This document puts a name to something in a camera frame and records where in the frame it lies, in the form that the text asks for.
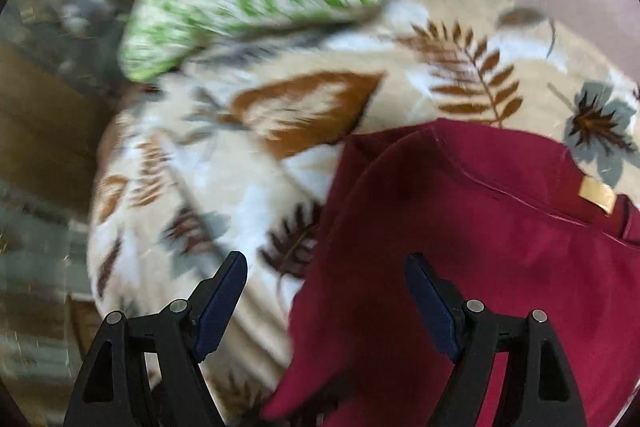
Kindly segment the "wooden furniture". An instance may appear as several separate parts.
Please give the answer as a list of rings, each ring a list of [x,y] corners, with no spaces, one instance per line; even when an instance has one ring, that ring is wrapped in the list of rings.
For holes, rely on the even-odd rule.
[[[134,0],[1,0],[1,180],[89,206],[96,149],[125,89],[116,55]]]

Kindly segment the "cream leaf-print fleece blanket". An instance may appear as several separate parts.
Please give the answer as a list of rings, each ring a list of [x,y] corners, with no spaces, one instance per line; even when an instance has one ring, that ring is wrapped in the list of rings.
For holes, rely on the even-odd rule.
[[[536,133],[639,196],[639,88],[513,0],[390,0],[372,20],[215,46],[140,89],[104,133],[87,265],[96,307],[163,309],[230,251],[248,283],[202,366],[224,419],[276,387],[288,312],[352,133],[439,117]]]

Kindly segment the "red garment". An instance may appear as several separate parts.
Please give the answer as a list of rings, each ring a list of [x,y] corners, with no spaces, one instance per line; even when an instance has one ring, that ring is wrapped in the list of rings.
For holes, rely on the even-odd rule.
[[[323,388],[329,426],[422,426],[451,365],[411,298],[423,255],[466,298],[548,313],[591,426],[611,426],[639,379],[639,213],[579,194],[570,151],[536,134],[439,119],[356,134],[322,211],[288,321],[293,360],[265,404],[291,417]]]

